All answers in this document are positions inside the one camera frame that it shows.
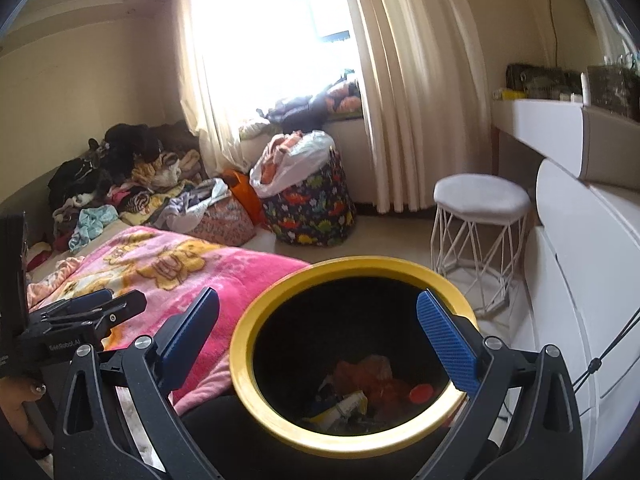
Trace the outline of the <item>person hand painted nails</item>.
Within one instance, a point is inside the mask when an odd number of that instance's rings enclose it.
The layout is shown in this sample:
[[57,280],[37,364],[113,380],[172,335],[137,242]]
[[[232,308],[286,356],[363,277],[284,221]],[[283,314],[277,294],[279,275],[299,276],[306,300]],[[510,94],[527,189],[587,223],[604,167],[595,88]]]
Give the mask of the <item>person hand painted nails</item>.
[[39,430],[29,421],[26,403],[39,401],[46,393],[46,385],[30,377],[3,377],[0,386],[1,409],[12,430],[37,460],[51,451]]

